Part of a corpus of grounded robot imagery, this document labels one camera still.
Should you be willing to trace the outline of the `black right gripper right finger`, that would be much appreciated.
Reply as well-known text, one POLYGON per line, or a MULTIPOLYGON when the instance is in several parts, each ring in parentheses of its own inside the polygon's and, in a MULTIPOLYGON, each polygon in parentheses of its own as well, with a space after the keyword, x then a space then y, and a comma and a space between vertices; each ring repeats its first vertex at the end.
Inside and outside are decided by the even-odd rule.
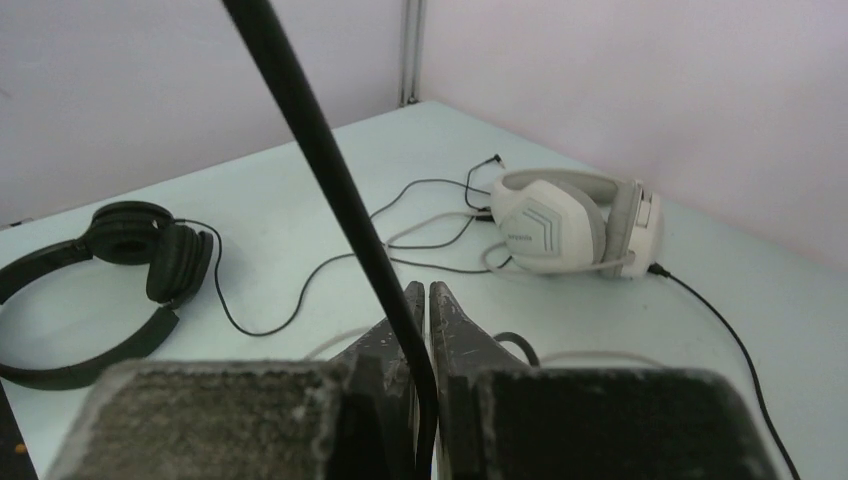
POLYGON ((687 368, 540 368, 430 286, 442 479, 774 479, 737 391, 687 368))

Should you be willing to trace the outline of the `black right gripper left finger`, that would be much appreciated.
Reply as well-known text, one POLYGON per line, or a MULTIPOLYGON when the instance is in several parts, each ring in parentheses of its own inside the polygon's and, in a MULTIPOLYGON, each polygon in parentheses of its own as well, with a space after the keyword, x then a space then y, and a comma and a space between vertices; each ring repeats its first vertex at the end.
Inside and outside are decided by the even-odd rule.
POLYGON ((325 361, 127 361, 94 384, 48 475, 411 479, 413 414, 387 320, 325 361))

